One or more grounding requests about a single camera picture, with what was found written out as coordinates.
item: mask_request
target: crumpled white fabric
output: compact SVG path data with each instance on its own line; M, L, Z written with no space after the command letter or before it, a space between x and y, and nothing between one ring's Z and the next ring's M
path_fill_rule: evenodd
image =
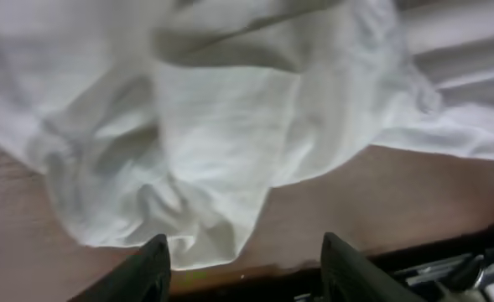
M494 159L493 3L403 34L389 0L0 0L0 147L79 242L229 263L271 187L370 143Z

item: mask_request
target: white cloth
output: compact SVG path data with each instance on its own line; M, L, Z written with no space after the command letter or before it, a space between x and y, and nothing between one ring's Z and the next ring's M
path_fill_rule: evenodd
M494 28L448 45L438 11L404 19L445 100L389 0L0 0L0 146L79 242L228 263L271 187L369 143L494 159L494 45L450 52Z

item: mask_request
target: brown surface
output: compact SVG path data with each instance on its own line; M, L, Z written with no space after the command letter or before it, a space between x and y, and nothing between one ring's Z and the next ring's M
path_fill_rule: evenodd
M380 253L493 222L494 162L371 147L328 175L273 190L237 261L177 273L173 288L312 263L326 231ZM131 252L77 246L55 220L40 177L0 152L0 301L68 299Z

